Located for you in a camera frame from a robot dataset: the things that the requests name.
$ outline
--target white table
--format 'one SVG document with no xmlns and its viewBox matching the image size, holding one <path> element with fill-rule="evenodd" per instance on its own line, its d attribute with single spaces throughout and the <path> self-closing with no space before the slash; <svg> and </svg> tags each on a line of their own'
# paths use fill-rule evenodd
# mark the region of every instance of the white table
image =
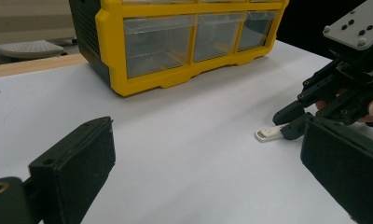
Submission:
<svg viewBox="0 0 373 224">
<path fill-rule="evenodd" d="M 77 126 L 111 116 L 117 164 L 83 223 L 354 224 L 301 163 L 302 138 L 254 138 L 328 62 L 276 42 L 246 65 L 128 98 L 87 63 L 0 77 L 0 177 L 25 180 Z"/>
</svg>

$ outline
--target storage box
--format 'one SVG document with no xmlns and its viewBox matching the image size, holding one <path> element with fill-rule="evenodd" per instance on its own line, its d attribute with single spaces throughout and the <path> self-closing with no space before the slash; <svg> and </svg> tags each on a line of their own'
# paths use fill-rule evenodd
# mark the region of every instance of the storage box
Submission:
<svg viewBox="0 0 373 224">
<path fill-rule="evenodd" d="M 122 96 L 269 53 L 289 0 L 69 0 L 80 53 Z"/>
</svg>

